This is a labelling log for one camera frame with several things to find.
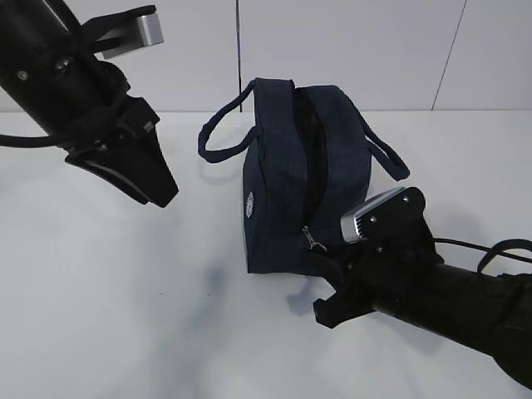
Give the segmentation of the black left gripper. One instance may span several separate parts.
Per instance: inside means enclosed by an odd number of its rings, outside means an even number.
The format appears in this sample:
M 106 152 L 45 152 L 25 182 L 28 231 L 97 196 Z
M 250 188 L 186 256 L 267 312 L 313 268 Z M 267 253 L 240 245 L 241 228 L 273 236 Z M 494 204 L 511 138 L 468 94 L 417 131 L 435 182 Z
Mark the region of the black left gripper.
M 102 178 L 140 204 L 166 207 L 179 188 L 160 148 L 160 117 L 142 97 L 100 106 L 67 122 L 65 162 Z M 97 163 L 81 160 L 97 152 Z

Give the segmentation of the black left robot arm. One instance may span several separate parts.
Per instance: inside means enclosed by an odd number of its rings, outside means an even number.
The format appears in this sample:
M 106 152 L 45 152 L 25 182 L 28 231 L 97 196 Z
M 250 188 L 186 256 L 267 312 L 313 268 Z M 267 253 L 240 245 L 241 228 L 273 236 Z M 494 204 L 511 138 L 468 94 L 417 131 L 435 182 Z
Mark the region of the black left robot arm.
M 160 118 L 112 62 L 163 40 L 153 5 L 80 22 L 63 1 L 2 2 L 1 87 L 43 130 L 3 135 L 2 146 L 63 149 L 67 164 L 165 207 L 178 185 L 156 134 Z

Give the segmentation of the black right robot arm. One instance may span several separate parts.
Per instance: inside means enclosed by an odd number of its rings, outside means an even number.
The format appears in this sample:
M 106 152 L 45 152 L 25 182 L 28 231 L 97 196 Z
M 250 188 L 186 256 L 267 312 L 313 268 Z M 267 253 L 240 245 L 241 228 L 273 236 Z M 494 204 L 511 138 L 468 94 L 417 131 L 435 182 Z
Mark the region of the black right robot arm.
M 501 241 L 487 249 L 476 270 L 447 265 L 423 248 L 353 244 L 311 251 L 308 261 L 335 291 L 314 302 L 316 320 L 335 328 L 384 313 L 493 358 L 509 377 L 530 387 L 531 276 L 483 272 L 493 258 L 512 249 L 530 250 L 531 243 Z

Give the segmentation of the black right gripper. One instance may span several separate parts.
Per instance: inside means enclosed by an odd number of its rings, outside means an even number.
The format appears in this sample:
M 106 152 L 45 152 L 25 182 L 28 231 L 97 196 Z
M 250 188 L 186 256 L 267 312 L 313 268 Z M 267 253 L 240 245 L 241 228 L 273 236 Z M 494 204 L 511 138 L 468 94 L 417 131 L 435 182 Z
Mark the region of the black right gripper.
M 327 299 L 313 303 L 316 322 L 335 328 L 341 323 L 372 313 L 372 295 L 360 283 L 361 263 L 367 259 L 360 244 L 313 249 L 307 255 L 309 265 L 334 289 Z

